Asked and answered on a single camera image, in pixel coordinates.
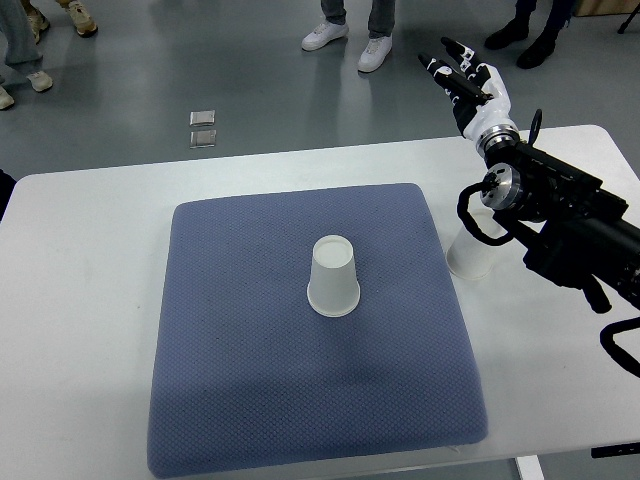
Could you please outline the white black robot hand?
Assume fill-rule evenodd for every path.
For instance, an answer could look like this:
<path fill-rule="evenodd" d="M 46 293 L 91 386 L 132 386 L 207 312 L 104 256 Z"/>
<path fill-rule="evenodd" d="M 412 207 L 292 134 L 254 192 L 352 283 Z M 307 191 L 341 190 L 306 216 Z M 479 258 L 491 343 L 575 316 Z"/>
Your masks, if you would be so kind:
<path fill-rule="evenodd" d="M 494 128 L 516 131 L 510 118 L 511 101 L 498 70 L 469 46 L 448 37 L 442 37 L 441 43 L 454 66 L 426 53 L 420 53 L 418 59 L 451 101 L 461 135 L 479 143 Z"/>

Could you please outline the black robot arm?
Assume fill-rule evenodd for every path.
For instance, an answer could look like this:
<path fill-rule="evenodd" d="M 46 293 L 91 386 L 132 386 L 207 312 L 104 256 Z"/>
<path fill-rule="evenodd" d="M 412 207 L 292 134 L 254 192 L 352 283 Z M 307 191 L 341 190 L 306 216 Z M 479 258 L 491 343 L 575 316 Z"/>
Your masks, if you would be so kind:
<path fill-rule="evenodd" d="M 625 200 L 510 126 L 483 132 L 476 148 L 488 168 L 481 201 L 506 232 L 498 244 L 518 240 L 529 270 L 582 291 L 597 313 L 611 308 L 605 286 L 639 304 L 639 229 L 623 218 Z"/>

